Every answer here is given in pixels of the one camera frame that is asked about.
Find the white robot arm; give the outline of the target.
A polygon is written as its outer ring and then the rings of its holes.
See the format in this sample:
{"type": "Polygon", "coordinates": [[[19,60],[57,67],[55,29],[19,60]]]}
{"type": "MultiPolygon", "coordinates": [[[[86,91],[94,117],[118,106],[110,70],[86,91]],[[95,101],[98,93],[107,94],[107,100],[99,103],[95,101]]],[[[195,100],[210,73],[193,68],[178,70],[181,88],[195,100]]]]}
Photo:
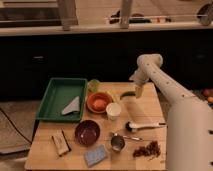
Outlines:
{"type": "Polygon", "coordinates": [[[151,79],[171,107],[167,114],[166,170],[213,171],[213,109],[160,67],[160,54],[143,54],[130,77],[138,87],[151,79]]]}

